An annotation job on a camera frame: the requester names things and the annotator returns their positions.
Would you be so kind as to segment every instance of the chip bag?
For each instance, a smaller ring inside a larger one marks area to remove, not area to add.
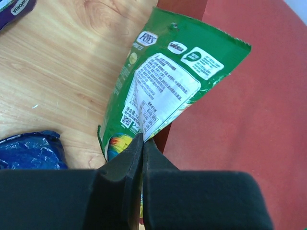
[[[35,7],[36,0],[0,0],[0,30],[25,16]]]
[[[137,133],[171,123],[250,53],[251,46],[198,20],[154,8],[110,97],[98,138],[107,161]]]

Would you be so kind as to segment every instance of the qr code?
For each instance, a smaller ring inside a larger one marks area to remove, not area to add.
[[[121,119],[121,123],[122,123],[125,127],[129,128],[129,126],[130,126],[131,123],[132,123],[132,119],[130,119],[129,117],[123,115],[123,117],[122,117],[122,119]]]

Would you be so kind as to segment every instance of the wooden table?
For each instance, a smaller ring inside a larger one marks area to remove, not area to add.
[[[0,32],[0,139],[51,129],[71,168],[105,163],[109,96],[157,0],[38,0]]]

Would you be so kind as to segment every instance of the red surface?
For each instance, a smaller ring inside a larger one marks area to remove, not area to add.
[[[307,27],[282,0],[210,0],[203,21],[253,49],[231,76],[173,122],[165,155],[181,169],[250,173],[275,229],[303,230]]]
[[[201,20],[208,0],[159,0],[158,7]]]

